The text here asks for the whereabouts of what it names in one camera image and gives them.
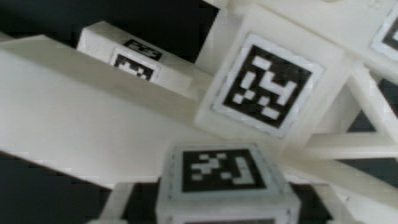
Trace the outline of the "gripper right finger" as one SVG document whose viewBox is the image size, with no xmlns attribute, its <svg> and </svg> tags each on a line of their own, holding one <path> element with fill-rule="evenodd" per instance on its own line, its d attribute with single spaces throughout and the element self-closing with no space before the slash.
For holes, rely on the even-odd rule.
<svg viewBox="0 0 398 224">
<path fill-rule="evenodd" d="M 291 188 L 302 202 L 298 224 L 362 224 L 327 185 L 293 184 Z"/>
</svg>

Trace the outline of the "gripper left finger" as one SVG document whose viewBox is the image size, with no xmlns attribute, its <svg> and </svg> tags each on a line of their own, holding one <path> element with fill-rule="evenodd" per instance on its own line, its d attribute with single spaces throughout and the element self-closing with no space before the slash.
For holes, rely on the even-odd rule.
<svg viewBox="0 0 398 224">
<path fill-rule="evenodd" d="M 99 217 L 87 224 L 156 224 L 158 183 L 117 183 Z"/>
</svg>

